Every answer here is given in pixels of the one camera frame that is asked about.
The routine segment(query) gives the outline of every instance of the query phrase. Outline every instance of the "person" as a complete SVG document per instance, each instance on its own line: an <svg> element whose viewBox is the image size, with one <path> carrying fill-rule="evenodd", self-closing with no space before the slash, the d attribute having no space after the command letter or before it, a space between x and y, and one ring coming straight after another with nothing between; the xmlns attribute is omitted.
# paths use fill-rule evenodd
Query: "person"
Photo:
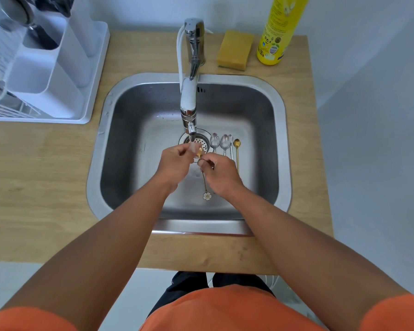
<svg viewBox="0 0 414 331"><path fill-rule="evenodd" d="M53 256L2 307L0 331L97 330L194 156L188 144L164 150L142 188ZM198 166L213 191L242 214L280 276L330 330L414 330L414 295L379 268L252 193L229 158L204 154ZM251 275L218 274L213 285L208 288L203 273L178 272L141 330L323 330Z"/></svg>

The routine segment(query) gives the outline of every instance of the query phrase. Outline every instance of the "drain strainer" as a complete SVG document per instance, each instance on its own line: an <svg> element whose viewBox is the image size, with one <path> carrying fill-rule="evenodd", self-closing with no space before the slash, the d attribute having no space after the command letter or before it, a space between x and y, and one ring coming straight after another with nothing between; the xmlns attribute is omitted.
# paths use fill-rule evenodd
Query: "drain strainer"
<svg viewBox="0 0 414 331"><path fill-rule="evenodd" d="M196 135L195 135L195 143L199 143L201 144L202 149L204 150L205 153L207 153L210 150L210 133L208 133L207 131L205 131L204 129L197 129L196 130ZM189 142L189 138L188 138L188 134L184 133L178 144L184 144L184 143L188 143Z"/></svg>

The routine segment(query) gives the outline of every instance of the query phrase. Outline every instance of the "orange shirt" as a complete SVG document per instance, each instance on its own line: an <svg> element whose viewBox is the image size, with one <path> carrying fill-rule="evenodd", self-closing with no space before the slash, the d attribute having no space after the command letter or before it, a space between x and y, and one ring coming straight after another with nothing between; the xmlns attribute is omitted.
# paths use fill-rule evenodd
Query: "orange shirt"
<svg viewBox="0 0 414 331"><path fill-rule="evenodd" d="M0 311L0 331L77 331L68 321L37 308ZM269 293L240 285L191 292L157 309L141 331L322 331ZM360 331L414 331L414 295L389 298L364 317Z"/></svg>

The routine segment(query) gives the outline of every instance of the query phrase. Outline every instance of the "chrome faucet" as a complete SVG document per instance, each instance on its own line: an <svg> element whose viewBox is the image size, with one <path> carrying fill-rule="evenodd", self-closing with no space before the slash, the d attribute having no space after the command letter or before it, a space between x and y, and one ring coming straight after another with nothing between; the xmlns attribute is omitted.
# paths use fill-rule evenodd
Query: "chrome faucet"
<svg viewBox="0 0 414 331"><path fill-rule="evenodd" d="M198 70L206 61L204 56L204 21L199 18L187 18L184 22L184 31L190 67L182 81L180 108L185 132L193 142L196 136Z"/></svg>

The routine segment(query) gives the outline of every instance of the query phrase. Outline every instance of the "person's left hand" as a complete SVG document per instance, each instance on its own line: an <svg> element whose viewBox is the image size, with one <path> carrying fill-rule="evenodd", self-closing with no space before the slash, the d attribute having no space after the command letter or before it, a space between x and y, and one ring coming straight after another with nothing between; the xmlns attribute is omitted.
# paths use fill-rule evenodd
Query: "person's left hand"
<svg viewBox="0 0 414 331"><path fill-rule="evenodd" d="M199 151L200 146L199 143L195 143L195 152ZM177 189L178 183L185 178L188 173L188 167L197 156L189 150L189 147L190 144L185 143L162 151L155 177L161 182L168 184L170 193Z"/></svg>

